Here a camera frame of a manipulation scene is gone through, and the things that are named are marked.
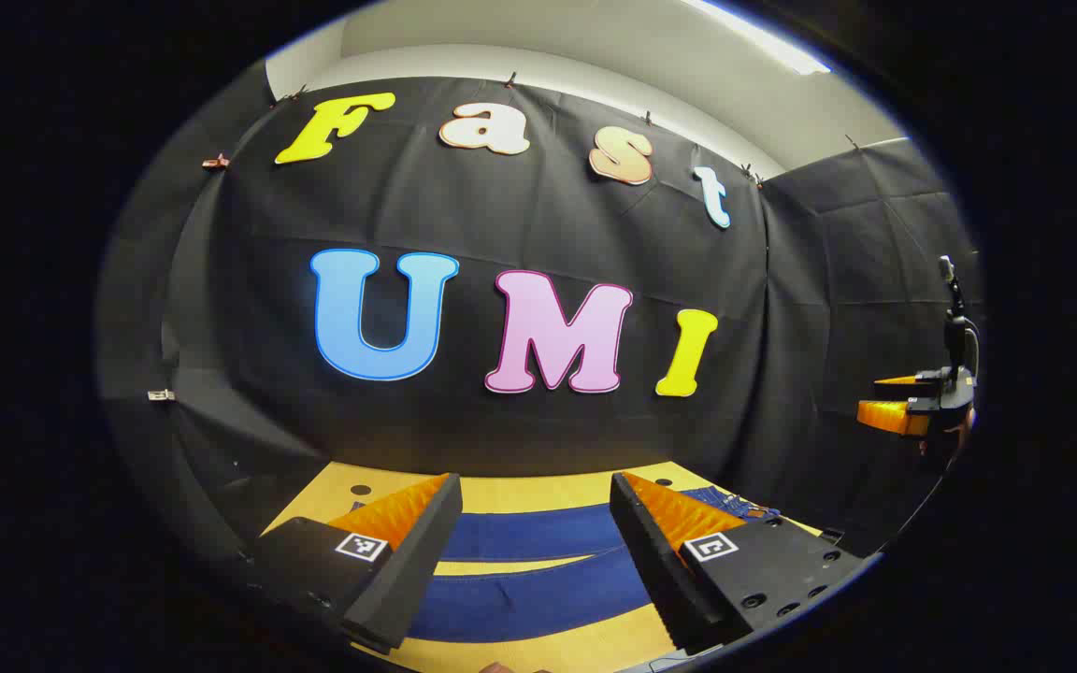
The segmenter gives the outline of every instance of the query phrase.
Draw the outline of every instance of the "letter m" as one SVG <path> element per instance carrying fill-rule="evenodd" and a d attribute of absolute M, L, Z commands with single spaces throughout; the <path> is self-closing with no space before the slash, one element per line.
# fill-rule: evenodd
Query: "letter m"
<path fill-rule="evenodd" d="M 505 294 L 505 334 L 496 369 L 485 378 L 490 391 L 524 393 L 534 387 L 535 378 L 527 367 L 531 349 L 550 391 L 563 383 L 577 356 L 581 369 L 569 379 L 573 391 L 607 393 L 619 385 L 617 345 L 626 309 L 634 300 L 631 291 L 593 286 L 569 322 L 550 278 L 541 272 L 502 272 L 496 288 Z"/>

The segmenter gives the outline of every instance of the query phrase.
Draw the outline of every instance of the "blue letter u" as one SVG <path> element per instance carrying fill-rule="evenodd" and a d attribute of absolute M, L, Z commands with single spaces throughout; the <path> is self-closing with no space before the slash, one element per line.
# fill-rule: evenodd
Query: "blue letter u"
<path fill-rule="evenodd" d="M 310 260 L 318 277 L 318 350 L 335 369 L 355 379 L 406 379 L 435 359 L 443 285 L 460 272 L 460 263 L 435 252 L 410 252 L 397 260 L 397 271 L 409 280 L 409 308 L 406 339 L 392 349 L 368 345 L 360 332 L 364 279 L 379 266 L 380 260 L 368 251 L 323 251 Z"/>

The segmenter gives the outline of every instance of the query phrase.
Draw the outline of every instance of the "yellow letter i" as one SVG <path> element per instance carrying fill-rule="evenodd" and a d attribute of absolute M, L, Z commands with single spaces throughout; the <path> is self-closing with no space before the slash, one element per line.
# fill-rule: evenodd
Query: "yellow letter i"
<path fill-rule="evenodd" d="M 655 383 L 655 394 L 667 397 L 687 397 L 697 392 L 697 367 L 705 353 L 705 341 L 717 328 L 717 317 L 709 311 L 685 309 L 676 316 L 680 323 L 680 342 L 671 356 L 668 375 Z"/>

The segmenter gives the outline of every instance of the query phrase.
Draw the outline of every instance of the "ceiling light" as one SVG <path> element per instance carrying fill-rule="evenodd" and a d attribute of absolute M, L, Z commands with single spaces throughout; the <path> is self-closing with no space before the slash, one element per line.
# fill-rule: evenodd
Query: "ceiling light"
<path fill-rule="evenodd" d="M 822 65 L 820 60 L 813 59 L 812 56 L 805 54 L 782 39 L 775 38 L 774 34 L 751 25 L 743 18 L 736 17 L 726 10 L 714 8 L 713 4 L 704 3 L 702 0 L 681 0 L 681 3 L 690 4 L 729 27 L 730 30 L 743 34 L 745 39 L 756 43 L 772 59 L 779 60 L 800 74 L 829 72 L 829 68 Z"/>

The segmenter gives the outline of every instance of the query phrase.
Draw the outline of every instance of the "hand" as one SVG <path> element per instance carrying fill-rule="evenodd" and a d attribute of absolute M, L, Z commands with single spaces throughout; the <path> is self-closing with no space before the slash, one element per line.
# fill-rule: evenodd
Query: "hand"
<path fill-rule="evenodd" d="M 514 673 L 514 670 L 494 661 L 479 670 L 479 673 Z M 550 673 L 550 670 L 535 670 L 535 673 Z"/>
<path fill-rule="evenodd" d="M 953 452 L 953 454 L 955 457 L 957 457 L 959 454 L 961 454 L 962 447 L 966 446 L 967 436 L 970 435 L 970 427 L 974 426 L 974 425 L 975 425 L 975 407 L 970 407 L 969 409 L 967 409 L 967 416 L 966 416 L 966 418 L 962 419 L 962 423 L 959 424 L 957 427 L 950 427 L 949 430 L 946 431 L 946 432 L 957 432 L 957 434 L 959 434 L 959 448 L 954 449 L 954 452 Z M 928 448 L 928 446 L 927 446 L 926 443 L 921 443 L 920 444 L 920 455 L 924 455 L 925 454 L 925 449 L 927 449 L 927 448 Z"/>

